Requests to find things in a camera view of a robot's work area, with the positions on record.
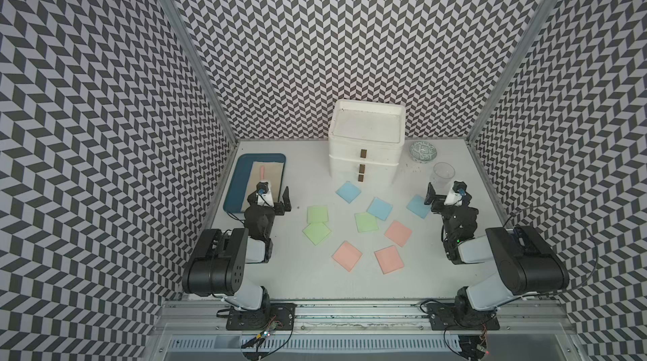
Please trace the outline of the blue sticky note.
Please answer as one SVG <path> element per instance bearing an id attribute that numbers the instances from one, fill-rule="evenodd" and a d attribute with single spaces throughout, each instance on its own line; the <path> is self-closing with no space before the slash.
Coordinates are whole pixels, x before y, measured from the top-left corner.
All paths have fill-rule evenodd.
<path id="1" fill-rule="evenodd" d="M 429 204 L 425 204 L 425 199 L 420 195 L 414 195 L 412 197 L 407 205 L 407 209 L 421 219 L 425 219 L 429 212 L 431 212 Z"/>
<path id="2" fill-rule="evenodd" d="M 383 201 L 378 197 L 375 197 L 369 205 L 367 212 L 377 219 L 386 221 L 393 211 L 393 207 L 394 206 L 392 206 L 392 204 L 387 203 L 386 201 Z"/>
<path id="3" fill-rule="evenodd" d="M 345 182 L 336 191 L 336 194 L 348 204 L 351 204 L 361 193 L 362 193 L 362 190 L 356 185 L 354 185 L 352 182 Z"/>

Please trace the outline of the white bottom drawer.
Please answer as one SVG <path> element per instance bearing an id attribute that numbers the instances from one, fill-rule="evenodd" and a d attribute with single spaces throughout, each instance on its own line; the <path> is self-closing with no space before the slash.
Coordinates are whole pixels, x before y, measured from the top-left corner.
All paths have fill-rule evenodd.
<path id="1" fill-rule="evenodd" d="M 330 173 L 337 182 L 352 182 L 358 187 L 390 187 L 394 182 L 398 167 L 375 163 L 363 164 L 354 161 L 333 161 Z"/>

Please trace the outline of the white drawer cabinet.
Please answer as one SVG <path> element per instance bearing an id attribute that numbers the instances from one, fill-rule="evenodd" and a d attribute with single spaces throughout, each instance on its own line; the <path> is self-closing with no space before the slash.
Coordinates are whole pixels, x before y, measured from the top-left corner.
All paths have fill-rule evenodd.
<path id="1" fill-rule="evenodd" d="M 329 127 L 329 160 L 397 166 L 404 149 L 406 108 L 339 100 Z"/>

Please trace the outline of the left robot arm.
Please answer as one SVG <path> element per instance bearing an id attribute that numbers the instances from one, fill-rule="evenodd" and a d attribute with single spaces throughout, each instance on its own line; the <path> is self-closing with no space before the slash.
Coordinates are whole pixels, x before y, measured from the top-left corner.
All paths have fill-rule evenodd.
<path id="1" fill-rule="evenodd" d="M 274 204 L 267 200 L 269 192 L 267 182 L 257 184 L 248 197 L 241 228 L 202 231 L 182 276 L 185 293 L 219 298 L 243 313 L 265 315 L 270 311 L 267 289 L 244 277 L 246 265 L 270 261 L 275 218 L 291 211 L 288 187 Z"/>

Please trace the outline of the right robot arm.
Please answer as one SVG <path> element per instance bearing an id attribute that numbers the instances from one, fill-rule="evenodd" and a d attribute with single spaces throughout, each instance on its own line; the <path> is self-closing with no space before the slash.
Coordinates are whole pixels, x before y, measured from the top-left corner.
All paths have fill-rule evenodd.
<path id="1" fill-rule="evenodd" d="M 569 274 L 549 244 L 532 226 L 492 227 L 483 236 L 478 229 L 478 209 L 465 182 L 454 182 L 440 194 L 428 184 L 425 205 L 441 216 L 441 243 L 454 265 L 494 263 L 496 271 L 485 280 L 461 288 L 456 297 L 456 315 L 484 315 L 524 295 L 542 295 L 564 290 Z"/>

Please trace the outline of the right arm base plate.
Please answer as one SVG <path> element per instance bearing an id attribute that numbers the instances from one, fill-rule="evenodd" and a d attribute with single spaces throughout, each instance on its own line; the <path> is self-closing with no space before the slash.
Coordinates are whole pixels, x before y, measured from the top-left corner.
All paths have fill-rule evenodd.
<path id="1" fill-rule="evenodd" d="M 447 303 L 430 302 L 424 305 L 431 329 L 441 332 L 445 329 L 460 331 L 498 331 L 500 323 L 496 312 L 473 310 L 468 305 L 456 306 Z"/>

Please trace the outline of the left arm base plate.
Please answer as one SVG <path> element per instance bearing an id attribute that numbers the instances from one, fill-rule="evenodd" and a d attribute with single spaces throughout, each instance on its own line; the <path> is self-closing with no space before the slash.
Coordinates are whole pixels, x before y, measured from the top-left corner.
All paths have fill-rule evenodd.
<path id="1" fill-rule="evenodd" d="M 297 306 L 294 303 L 270 303 L 259 310 L 234 310 L 227 317 L 228 331 L 260 332 L 272 325 L 276 331 L 291 331 Z"/>

